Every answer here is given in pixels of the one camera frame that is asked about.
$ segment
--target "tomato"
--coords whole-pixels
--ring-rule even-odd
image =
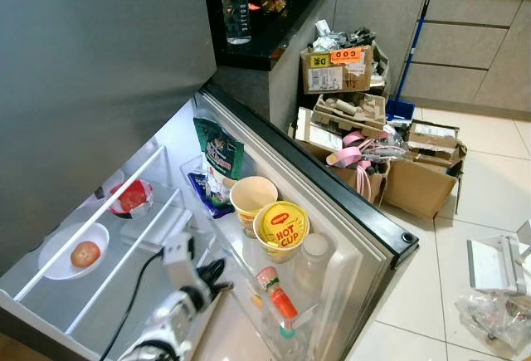
[[[74,267],[86,268],[98,260],[100,255],[100,249],[94,242],[84,241],[79,243],[70,254],[70,260]]]
[[[147,201],[146,192],[139,180],[133,181],[129,188],[127,188],[118,199],[122,209],[126,213],[129,213],[131,209],[134,209]]]

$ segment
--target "white tile floor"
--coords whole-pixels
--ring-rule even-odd
[[[531,124],[419,108],[416,117],[460,127],[469,153],[459,208],[454,215],[456,188],[435,221],[382,208],[419,237],[421,248],[349,361],[524,360],[531,344],[511,354],[481,342],[454,303],[472,291],[466,239],[510,235],[531,218]]]

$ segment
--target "plastic bag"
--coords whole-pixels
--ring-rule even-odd
[[[531,310],[508,296],[460,296],[455,307],[461,323],[478,339],[499,340],[515,353],[531,342]]]

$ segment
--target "drawer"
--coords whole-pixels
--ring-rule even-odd
[[[489,69],[506,29],[425,23],[414,61]]]
[[[412,63],[402,96],[470,103],[486,71]]]
[[[426,19],[510,26],[522,0],[431,0]]]

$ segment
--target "electrical cord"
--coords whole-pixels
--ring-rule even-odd
[[[163,256],[163,253],[164,253],[164,249],[161,249],[160,251],[158,251],[157,253],[155,253],[154,255],[152,255],[145,263],[144,265],[142,266],[142,269],[140,270],[140,274],[139,274],[139,277],[137,278],[136,280],[136,285],[134,286],[134,291],[133,291],[133,296],[131,297],[131,301],[129,302],[129,305],[127,306],[127,309],[125,310],[124,312],[124,316],[122,317],[122,320],[120,321],[119,325],[118,325],[118,328],[116,329],[116,331],[114,332],[114,335],[113,335],[113,338],[111,339],[111,341],[109,342],[109,345],[107,345],[107,349],[105,349],[105,351],[102,353],[101,355],[101,358],[100,358],[100,361],[105,361],[105,358],[107,357],[107,355],[109,354],[109,351],[112,349],[113,345],[114,345],[114,342],[117,340],[118,338],[118,335],[120,333],[120,331],[122,330],[122,328],[124,327],[124,324],[125,324],[125,321],[127,320],[127,318],[129,317],[129,313],[131,312],[131,310],[133,309],[133,304],[134,304],[134,301],[136,299],[136,295],[138,294],[139,292],[139,287],[140,287],[140,282],[142,281],[142,276],[144,275],[144,272],[146,271],[146,268],[148,268],[149,264],[151,263],[151,261],[159,258],[159,257],[162,257]]]

